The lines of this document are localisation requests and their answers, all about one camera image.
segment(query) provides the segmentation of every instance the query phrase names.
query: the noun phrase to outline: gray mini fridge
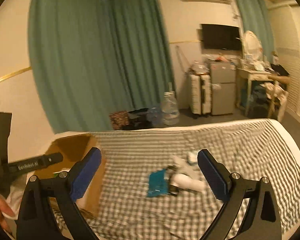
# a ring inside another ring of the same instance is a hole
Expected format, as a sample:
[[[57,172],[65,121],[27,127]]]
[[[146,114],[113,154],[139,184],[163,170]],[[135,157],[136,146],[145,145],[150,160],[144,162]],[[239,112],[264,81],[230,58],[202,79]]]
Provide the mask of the gray mini fridge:
[[[235,65],[209,62],[211,77],[211,114],[232,114],[235,104]]]

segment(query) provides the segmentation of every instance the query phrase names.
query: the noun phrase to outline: green curtain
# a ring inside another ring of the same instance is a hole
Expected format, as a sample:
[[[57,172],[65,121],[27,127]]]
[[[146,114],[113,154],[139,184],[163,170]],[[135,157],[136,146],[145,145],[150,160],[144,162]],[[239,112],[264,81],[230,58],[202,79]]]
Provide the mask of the green curtain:
[[[117,61],[135,109],[159,103],[173,83],[158,0],[106,0]]]
[[[252,31],[261,41],[263,54],[272,62],[274,39],[264,0],[236,0],[244,31]]]
[[[104,0],[32,0],[29,56],[55,133],[112,130],[109,113],[132,110]]]

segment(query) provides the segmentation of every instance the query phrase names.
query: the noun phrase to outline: television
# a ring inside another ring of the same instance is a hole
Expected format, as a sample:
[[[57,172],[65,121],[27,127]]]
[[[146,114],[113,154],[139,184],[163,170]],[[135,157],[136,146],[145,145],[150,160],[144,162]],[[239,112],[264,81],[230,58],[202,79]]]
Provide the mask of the television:
[[[239,28],[228,25],[202,24],[204,49],[242,50]]]

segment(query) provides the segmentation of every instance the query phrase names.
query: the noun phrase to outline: checkered bed sheet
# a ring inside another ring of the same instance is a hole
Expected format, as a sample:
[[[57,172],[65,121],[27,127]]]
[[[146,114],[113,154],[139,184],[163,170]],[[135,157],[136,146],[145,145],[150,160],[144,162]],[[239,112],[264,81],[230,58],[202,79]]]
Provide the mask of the checkered bed sheet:
[[[181,191],[177,197],[155,198],[146,194],[150,173],[172,165],[172,155],[186,159],[189,151],[204,148],[230,172],[245,179],[269,177],[282,234],[300,221],[300,168],[269,120],[198,130],[116,131],[95,136],[107,165],[99,216],[87,221],[106,239],[200,239],[222,206],[207,183],[203,193]],[[244,200],[228,238],[237,233],[247,205]]]

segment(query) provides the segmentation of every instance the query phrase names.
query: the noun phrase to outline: gold wall trim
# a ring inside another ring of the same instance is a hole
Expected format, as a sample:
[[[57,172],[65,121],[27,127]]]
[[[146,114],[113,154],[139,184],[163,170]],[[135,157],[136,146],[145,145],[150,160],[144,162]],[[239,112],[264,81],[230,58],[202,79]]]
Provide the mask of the gold wall trim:
[[[32,69],[31,67],[27,67],[27,68],[23,68],[23,69],[20,69],[20,70],[18,70],[18,71],[12,72],[12,73],[10,73],[10,74],[7,74],[7,75],[5,75],[5,76],[3,76],[3,77],[0,77],[0,82],[5,81],[5,80],[7,80],[7,79],[9,79],[9,78],[11,78],[11,77],[14,77],[14,76],[16,76],[16,75],[19,75],[19,74],[21,74],[21,73],[23,73],[23,72],[26,72],[26,71],[28,71],[28,70],[31,70],[31,69]]]
[[[170,44],[187,43],[187,42],[201,42],[201,41],[174,41],[174,42],[170,42]]]

